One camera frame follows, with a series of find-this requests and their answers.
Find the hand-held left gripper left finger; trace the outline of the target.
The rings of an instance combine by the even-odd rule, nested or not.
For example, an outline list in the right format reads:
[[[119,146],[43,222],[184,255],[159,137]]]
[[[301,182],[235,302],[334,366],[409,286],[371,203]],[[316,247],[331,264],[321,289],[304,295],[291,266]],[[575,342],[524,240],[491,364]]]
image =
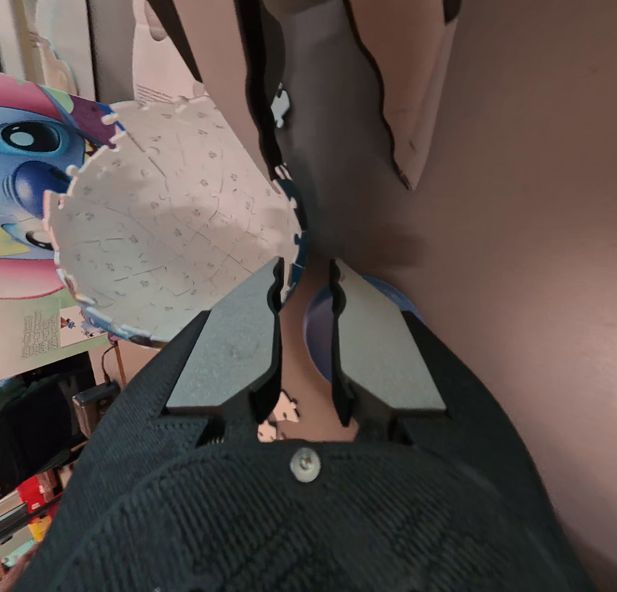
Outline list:
[[[282,389],[284,259],[274,257],[199,318],[201,331],[167,399],[180,422],[259,425]]]

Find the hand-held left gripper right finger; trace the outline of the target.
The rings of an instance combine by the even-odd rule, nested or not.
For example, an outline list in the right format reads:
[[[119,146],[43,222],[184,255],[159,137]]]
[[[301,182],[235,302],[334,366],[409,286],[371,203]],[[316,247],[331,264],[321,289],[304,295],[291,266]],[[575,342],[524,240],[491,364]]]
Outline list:
[[[341,259],[330,261],[329,289],[331,392],[341,424],[443,416],[445,402],[406,313]]]

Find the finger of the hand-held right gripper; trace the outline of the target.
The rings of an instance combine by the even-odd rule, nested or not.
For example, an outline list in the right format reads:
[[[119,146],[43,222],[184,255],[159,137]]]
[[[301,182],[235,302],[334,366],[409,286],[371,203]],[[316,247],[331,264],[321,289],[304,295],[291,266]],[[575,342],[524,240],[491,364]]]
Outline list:
[[[433,139],[459,0],[345,0],[378,70],[382,114],[402,183],[415,190]]]
[[[282,158],[274,137],[264,71],[251,58],[263,44],[261,24],[248,25],[240,0],[173,0],[207,93],[259,171],[277,178]]]

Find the blue plastic ball stand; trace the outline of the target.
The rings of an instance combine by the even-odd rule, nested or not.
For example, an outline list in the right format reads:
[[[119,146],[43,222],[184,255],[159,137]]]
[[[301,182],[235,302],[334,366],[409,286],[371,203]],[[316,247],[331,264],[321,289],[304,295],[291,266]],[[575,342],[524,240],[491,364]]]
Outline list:
[[[368,275],[362,275],[372,287],[392,301],[399,310],[412,313],[422,324],[425,321],[415,305],[396,287]],[[303,339],[309,356],[320,375],[332,382],[333,295],[326,285],[314,295],[303,318]]]

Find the blue puzzle ball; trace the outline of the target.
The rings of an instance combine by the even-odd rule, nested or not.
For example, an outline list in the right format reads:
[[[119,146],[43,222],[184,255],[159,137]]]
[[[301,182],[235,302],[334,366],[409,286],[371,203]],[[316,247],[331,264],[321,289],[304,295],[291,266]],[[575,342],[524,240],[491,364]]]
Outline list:
[[[268,180],[208,94],[111,109],[111,145],[43,199],[58,276],[84,314],[161,348],[278,257],[284,303],[308,240],[287,168]]]

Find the cardboard puzzle box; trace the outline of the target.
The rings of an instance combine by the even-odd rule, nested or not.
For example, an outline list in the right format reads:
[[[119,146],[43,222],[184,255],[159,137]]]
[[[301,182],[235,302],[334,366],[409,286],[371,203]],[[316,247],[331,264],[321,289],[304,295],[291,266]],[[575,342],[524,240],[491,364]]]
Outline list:
[[[43,225],[47,190],[67,193],[120,132],[104,104],[1,74],[1,379],[105,344],[57,273]]]

